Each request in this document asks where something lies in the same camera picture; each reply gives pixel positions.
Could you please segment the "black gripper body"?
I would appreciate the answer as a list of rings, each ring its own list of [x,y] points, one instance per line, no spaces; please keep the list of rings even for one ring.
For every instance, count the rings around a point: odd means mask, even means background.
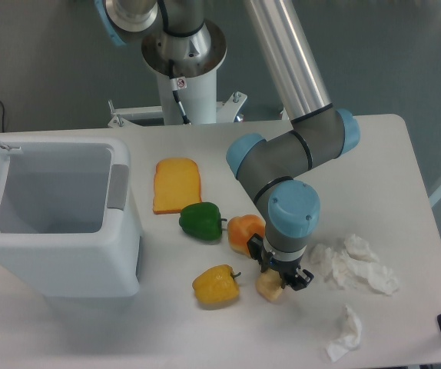
[[[292,261],[281,261],[275,258],[273,252],[264,251],[264,262],[267,269],[277,271],[281,277],[283,272],[298,270],[301,256]]]

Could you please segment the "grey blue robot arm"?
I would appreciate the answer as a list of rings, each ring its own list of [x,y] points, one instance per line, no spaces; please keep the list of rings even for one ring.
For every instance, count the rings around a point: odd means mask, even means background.
[[[116,45],[141,40],[166,125],[220,121],[226,109],[217,103],[216,73],[227,46],[202,1],[97,1],[95,7]],[[276,271],[283,287],[299,291],[313,280],[300,260],[320,200],[298,177],[355,148],[360,128],[349,111],[333,107],[292,2],[247,1],[245,7],[292,128],[270,140],[245,135],[226,159],[266,222],[265,234],[247,243],[250,256],[262,271]]]

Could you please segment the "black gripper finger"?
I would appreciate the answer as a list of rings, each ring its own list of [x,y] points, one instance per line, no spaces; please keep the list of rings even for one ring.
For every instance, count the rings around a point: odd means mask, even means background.
[[[247,248],[250,257],[260,265],[260,272],[264,273],[266,271],[266,265],[264,262],[263,238],[257,233],[253,234],[247,241]]]
[[[307,269],[300,273],[297,269],[294,271],[283,272],[281,278],[284,286],[289,286],[294,291],[300,291],[307,288],[314,279],[314,275]]]

